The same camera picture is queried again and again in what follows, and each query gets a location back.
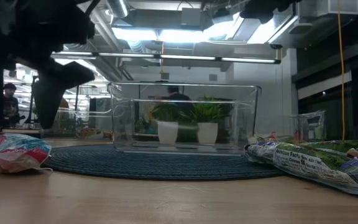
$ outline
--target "potted plant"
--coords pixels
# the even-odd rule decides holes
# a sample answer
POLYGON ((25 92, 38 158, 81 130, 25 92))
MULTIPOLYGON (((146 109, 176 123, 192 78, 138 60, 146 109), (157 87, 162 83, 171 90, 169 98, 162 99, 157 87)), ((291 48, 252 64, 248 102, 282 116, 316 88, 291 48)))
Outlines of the potted plant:
MULTIPOLYGON (((213 98, 204 97, 203 101, 213 101, 213 98)), ((191 112, 194 122, 198 126, 198 142, 200 144, 215 144, 218 136, 218 121, 224 118, 221 105, 217 103, 198 103, 191 112)))
POLYGON ((179 111, 173 103, 162 103, 154 107, 152 116, 157 120, 158 139, 163 144, 174 144, 178 137, 179 111))

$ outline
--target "wall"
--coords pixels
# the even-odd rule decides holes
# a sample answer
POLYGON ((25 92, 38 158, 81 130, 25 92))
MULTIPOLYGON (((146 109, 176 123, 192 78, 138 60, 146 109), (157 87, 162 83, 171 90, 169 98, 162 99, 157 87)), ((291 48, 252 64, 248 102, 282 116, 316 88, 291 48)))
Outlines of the wall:
MULTIPOLYGON (((127 66, 126 70, 132 75, 135 81, 154 82, 161 80, 160 67, 127 66)), ((164 67, 163 71, 170 74, 169 82, 183 83, 225 83, 226 72, 221 72, 220 68, 203 67, 164 67), (218 75, 216 82, 209 81, 209 74, 218 75)))
POLYGON ((298 99, 291 76, 296 74, 296 50, 288 49, 280 65, 234 63, 227 71, 227 82, 257 85, 259 96, 255 132, 277 135, 292 134, 291 114, 298 113, 298 99))

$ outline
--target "crumpled bag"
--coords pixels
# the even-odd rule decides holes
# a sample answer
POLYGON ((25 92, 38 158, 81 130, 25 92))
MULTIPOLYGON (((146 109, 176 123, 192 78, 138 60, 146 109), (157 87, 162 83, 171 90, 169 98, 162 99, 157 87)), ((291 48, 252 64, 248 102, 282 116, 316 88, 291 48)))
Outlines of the crumpled bag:
POLYGON ((45 141, 24 134, 0 135, 0 172, 15 173, 41 169, 52 147, 45 141))

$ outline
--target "white pot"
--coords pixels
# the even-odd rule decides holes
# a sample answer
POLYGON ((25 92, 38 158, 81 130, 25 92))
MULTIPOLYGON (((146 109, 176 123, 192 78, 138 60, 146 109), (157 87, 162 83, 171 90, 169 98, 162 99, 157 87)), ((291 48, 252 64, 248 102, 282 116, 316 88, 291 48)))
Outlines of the white pot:
POLYGON ((200 144, 215 144, 218 136, 217 123, 198 123, 198 142, 200 144))
POLYGON ((160 143, 174 144, 178 138, 179 123, 177 122, 158 122, 158 138, 160 143))

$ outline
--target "woven mat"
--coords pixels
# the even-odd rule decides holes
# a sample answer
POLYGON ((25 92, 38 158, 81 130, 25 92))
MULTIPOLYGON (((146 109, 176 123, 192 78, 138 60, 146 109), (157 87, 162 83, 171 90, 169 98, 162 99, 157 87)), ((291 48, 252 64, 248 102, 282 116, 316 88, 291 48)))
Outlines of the woven mat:
POLYGON ((245 156, 125 153, 112 145, 54 148, 45 163, 53 170, 100 177, 148 180, 242 180, 283 175, 245 156))

